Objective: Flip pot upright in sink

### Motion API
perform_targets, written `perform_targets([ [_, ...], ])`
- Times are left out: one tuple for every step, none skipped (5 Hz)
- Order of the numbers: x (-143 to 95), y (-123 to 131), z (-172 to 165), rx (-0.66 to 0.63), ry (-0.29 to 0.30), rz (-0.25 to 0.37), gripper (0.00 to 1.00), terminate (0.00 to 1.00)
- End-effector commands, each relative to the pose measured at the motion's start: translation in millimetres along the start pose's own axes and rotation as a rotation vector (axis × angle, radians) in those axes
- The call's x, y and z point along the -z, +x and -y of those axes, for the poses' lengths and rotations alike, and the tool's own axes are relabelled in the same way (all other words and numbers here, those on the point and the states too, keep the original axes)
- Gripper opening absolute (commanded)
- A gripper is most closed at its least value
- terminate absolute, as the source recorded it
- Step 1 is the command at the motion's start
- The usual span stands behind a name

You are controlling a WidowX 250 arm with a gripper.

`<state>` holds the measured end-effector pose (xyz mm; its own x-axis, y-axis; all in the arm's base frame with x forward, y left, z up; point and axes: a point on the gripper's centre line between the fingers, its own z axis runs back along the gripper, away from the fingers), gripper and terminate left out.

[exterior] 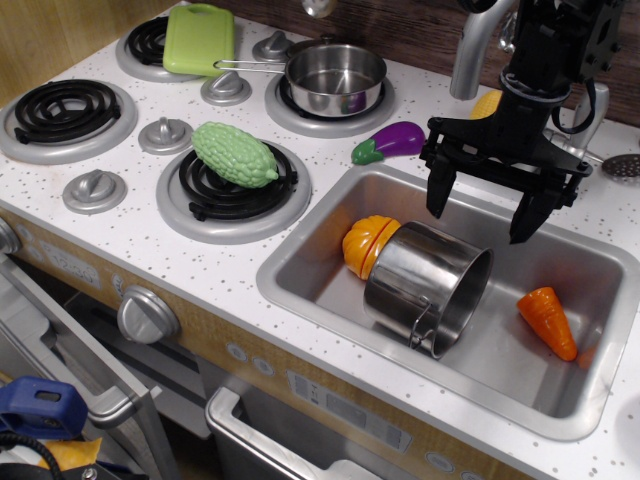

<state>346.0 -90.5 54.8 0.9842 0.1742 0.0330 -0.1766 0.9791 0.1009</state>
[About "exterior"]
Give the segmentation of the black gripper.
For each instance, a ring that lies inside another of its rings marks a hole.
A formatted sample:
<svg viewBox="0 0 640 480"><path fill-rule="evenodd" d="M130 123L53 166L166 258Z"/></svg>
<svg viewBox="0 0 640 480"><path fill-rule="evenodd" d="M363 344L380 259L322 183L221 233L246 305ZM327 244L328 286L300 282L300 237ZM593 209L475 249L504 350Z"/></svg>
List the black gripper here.
<svg viewBox="0 0 640 480"><path fill-rule="evenodd" d="M440 218L459 172L520 191L511 244L526 242L554 208L571 206L583 178L581 161L544 136L547 122L561 125L560 107L571 93L562 82L542 88L514 73L499 78L496 112L480 120L433 117L420 158L430 169L426 206Z"/></svg>

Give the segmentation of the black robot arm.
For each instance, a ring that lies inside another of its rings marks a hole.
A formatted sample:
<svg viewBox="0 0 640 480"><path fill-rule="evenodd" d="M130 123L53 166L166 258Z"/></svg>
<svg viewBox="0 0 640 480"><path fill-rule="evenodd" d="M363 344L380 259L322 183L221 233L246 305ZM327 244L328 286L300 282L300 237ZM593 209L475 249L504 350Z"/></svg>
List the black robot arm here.
<svg viewBox="0 0 640 480"><path fill-rule="evenodd" d="M522 1L515 52L500 73L494 113L476 120L433 117L421 159L430 170L426 207L440 217L458 173L521 192L509 230L513 244L527 241L550 214L569 207L591 166L549 140L560 108L575 84L589 98L586 118L561 132L583 133L596 122L595 76L608 71L620 49L620 1Z"/></svg>

